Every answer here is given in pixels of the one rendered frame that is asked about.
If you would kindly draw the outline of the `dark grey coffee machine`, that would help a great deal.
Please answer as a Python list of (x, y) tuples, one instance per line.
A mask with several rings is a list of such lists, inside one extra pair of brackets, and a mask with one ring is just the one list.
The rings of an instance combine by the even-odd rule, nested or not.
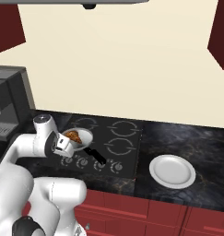
[(34, 108), (27, 69), (0, 65), (0, 141), (10, 139)]

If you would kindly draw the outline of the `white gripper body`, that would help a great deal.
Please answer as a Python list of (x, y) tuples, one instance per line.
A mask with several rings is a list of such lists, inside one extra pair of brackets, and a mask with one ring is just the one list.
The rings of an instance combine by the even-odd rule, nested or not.
[(56, 147), (53, 153), (62, 157), (72, 158), (74, 149), (71, 145), (68, 145), (66, 148)]

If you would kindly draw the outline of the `brown croissant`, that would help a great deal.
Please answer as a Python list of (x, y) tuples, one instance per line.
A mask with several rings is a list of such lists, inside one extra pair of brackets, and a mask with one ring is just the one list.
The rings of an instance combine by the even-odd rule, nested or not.
[(78, 144), (82, 143), (82, 141), (81, 141), (81, 139), (78, 135), (78, 131), (76, 131), (76, 130), (66, 132), (65, 136), (68, 137), (70, 140), (78, 143)]

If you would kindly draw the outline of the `red wall cupboard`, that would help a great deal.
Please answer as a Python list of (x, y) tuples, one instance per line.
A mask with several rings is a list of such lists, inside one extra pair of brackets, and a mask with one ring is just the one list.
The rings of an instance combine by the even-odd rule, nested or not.
[(0, 53), (26, 42), (17, 5), (0, 5)]
[(218, 0), (207, 49), (224, 70), (224, 0)]

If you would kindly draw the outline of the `black hob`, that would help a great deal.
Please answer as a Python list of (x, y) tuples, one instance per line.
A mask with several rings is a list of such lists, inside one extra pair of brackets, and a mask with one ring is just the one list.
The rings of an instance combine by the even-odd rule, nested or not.
[[(143, 123), (138, 120), (73, 114), (65, 129), (76, 127), (88, 129), (93, 134), (93, 141), (89, 147), (96, 149), (107, 162), (101, 171), (97, 171), (96, 160), (81, 150), (74, 154), (70, 164), (65, 166), (65, 157), (62, 157), (59, 165), (71, 171), (132, 179), (136, 174), (142, 126)], [(88, 161), (88, 165), (84, 168), (79, 167), (81, 159)], [(120, 171), (113, 168), (117, 162), (123, 165)]]

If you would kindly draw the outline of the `red base cupboard front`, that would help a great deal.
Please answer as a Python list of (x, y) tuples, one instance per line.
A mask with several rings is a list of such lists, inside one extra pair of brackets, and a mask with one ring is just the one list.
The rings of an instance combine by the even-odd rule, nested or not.
[(145, 236), (147, 209), (146, 199), (88, 190), (76, 216), (90, 234)]
[(149, 201), (146, 236), (179, 236), (186, 206)]
[(189, 207), (180, 236), (224, 236), (224, 212)]

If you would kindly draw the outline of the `grey extractor hood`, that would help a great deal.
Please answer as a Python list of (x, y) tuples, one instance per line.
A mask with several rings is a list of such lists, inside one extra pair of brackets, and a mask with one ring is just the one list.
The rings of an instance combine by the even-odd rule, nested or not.
[(128, 5), (146, 3), (149, 0), (17, 0), (18, 4), (60, 4), (82, 5), (85, 9), (94, 9), (96, 5)]

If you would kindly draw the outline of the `white round plate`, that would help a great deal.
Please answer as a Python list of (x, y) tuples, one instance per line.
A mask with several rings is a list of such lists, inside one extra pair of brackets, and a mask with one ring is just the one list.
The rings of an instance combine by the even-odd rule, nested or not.
[(149, 163), (152, 178), (170, 189), (184, 189), (191, 186), (196, 177), (193, 165), (175, 155), (159, 155)]

